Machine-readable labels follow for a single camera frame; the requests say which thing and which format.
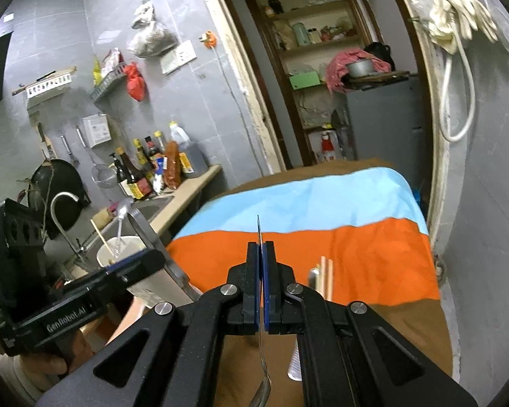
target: sleeve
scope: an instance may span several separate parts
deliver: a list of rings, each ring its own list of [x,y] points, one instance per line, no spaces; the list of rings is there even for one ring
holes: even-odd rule
[[[34,405],[43,393],[26,377],[19,356],[0,354],[0,376],[12,391],[30,405]]]

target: electrical outlet panel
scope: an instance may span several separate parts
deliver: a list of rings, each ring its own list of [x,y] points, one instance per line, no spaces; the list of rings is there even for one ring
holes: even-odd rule
[[[196,58],[196,52],[190,40],[181,43],[174,50],[160,58],[160,66],[164,75],[169,75],[175,69]]]

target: pink cloth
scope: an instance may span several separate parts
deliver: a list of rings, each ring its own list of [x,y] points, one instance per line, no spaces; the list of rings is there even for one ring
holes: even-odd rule
[[[334,56],[334,59],[332,59],[328,67],[326,67],[326,86],[328,90],[330,92],[335,90],[342,92],[343,84],[341,83],[341,78],[349,73],[347,64],[360,61],[364,58],[373,59],[373,67],[376,72],[390,72],[391,70],[389,63],[377,58],[375,55],[369,54],[358,47],[348,49]]]

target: orange stripe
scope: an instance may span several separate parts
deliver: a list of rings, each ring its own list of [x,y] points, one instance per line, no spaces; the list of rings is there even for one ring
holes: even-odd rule
[[[192,283],[207,291],[226,282],[228,269],[243,263],[254,233],[214,231],[174,240],[168,250]],[[292,266],[299,283],[321,255],[334,260],[334,298],[348,304],[395,306],[424,298],[439,300],[428,237],[416,223],[388,218],[333,231],[264,233],[275,244],[277,261]]]

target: red plastic bag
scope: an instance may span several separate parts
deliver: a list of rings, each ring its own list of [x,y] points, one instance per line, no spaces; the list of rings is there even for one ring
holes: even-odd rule
[[[126,90],[128,90],[128,94],[136,101],[144,100],[145,80],[139,72],[136,63],[132,61],[132,64],[127,65],[124,68],[124,73],[126,74]]]

